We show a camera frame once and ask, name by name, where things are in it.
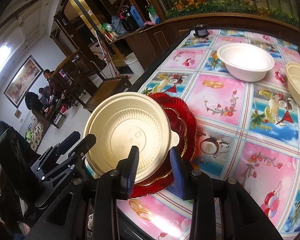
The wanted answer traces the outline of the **beige plastic bowl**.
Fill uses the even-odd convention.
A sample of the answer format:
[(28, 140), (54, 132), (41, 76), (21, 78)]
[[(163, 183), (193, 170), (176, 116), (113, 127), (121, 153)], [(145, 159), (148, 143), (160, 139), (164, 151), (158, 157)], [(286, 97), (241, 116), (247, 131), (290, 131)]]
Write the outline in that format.
[(137, 92), (119, 93), (101, 102), (85, 125), (84, 135), (88, 134), (95, 135), (96, 143), (86, 160), (98, 177), (126, 159), (133, 146), (138, 147), (136, 183), (153, 175), (180, 141), (163, 108)]
[(300, 64), (289, 62), (285, 67), (288, 90), (294, 101), (300, 106)]

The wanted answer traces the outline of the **large red glass plate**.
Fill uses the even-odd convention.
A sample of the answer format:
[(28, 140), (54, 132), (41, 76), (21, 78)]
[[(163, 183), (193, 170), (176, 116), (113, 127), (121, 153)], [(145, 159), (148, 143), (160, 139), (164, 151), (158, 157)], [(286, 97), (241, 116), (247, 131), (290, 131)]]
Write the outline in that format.
[[(182, 159), (190, 161), (196, 147), (196, 119), (185, 101), (165, 93), (150, 94), (168, 116), (171, 130), (179, 135), (177, 145)], [(140, 198), (165, 190), (174, 182), (171, 170), (170, 155), (166, 156), (160, 168), (149, 178), (134, 186), (132, 198)]]

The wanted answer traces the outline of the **large white bowl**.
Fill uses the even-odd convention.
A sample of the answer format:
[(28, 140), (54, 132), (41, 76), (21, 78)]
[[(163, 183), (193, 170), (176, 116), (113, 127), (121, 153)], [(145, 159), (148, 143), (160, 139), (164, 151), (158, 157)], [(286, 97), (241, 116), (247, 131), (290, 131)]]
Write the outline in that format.
[(247, 43), (229, 43), (217, 50), (227, 71), (244, 82), (258, 82), (275, 66), (273, 57), (262, 48)]

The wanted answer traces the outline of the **person in background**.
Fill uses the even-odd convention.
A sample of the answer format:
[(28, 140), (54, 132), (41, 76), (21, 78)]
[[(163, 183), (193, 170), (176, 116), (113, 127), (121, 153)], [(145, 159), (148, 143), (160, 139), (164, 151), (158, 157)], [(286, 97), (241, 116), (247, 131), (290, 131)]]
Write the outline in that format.
[(53, 71), (48, 69), (43, 71), (43, 76), (46, 78), (47, 82), (49, 83), (48, 95), (49, 100), (58, 100), (62, 98), (62, 90), (59, 87), (58, 80), (56, 80), (53, 76)]

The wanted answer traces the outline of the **wooden chair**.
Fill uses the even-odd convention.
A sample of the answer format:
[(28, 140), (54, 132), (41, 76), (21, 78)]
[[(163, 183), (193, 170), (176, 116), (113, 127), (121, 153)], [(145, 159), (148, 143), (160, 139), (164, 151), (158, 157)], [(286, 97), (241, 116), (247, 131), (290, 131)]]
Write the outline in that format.
[[(84, 72), (85, 70), (89, 70), (91, 74), (97, 74), (102, 80), (101, 84), (96, 86)], [(58, 81), (58, 84), (66, 91), (67, 95), (78, 101), (89, 112), (93, 112), (107, 98), (132, 86), (127, 75), (112, 78), (103, 77), (95, 62), (89, 61), (80, 50), (76, 50), (67, 56), (58, 65), (52, 74), (52, 78)], [(87, 102), (83, 102), (79, 98), (76, 89), (90, 95)]]

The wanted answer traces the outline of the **white plastic bucket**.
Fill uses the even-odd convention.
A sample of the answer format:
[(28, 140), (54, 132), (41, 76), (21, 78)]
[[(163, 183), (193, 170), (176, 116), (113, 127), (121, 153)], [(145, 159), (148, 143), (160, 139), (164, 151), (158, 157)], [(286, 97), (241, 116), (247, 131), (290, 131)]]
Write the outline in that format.
[(126, 56), (125, 63), (135, 75), (141, 76), (144, 73), (144, 69), (134, 53)]

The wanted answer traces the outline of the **black thermos on counter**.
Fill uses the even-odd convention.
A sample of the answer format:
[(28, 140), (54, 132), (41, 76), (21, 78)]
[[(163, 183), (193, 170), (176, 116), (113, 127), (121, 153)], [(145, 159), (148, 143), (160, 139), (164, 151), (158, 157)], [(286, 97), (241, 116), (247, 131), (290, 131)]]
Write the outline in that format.
[(132, 33), (139, 29), (138, 23), (130, 12), (130, 7), (126, 7), (120, 13), (120, 19), (124, 29), (126, 29), (127, 32)]

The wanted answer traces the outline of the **blue water container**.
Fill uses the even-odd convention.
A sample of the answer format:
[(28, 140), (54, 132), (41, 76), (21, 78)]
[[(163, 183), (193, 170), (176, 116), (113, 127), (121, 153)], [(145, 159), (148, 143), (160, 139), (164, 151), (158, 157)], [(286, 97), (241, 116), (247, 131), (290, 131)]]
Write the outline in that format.
[(143, 19), (134, 5), (130, 6), (130, 14), (136, 20), (136, 23), (138, 24), (139, 28), (142, 28), (144, 26)]

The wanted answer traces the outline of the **small black device on table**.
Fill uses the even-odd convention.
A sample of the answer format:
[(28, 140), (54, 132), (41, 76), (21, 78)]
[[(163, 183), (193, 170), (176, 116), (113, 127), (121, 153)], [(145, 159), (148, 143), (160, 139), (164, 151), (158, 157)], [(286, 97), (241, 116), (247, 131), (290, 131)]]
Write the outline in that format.
[(194, 26), (194, 36), (198, 38), (206, 38), (209, 36), (206, 24), (196, 24)]

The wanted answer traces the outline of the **framed wall painting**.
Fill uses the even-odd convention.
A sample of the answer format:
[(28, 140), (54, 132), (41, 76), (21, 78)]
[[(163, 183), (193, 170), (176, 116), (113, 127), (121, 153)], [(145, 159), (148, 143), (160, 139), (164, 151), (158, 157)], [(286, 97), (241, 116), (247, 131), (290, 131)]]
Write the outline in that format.
[(42, 72), (42, 67), (34, 59), (34, 57), (30, 55), (19, 68), (4, 91), (4, 95), (14, 107), (18, 108), (20, 106), (21, 101), (25, 98), (25, 94), (29, 91), (30, 87), (34, 84)]

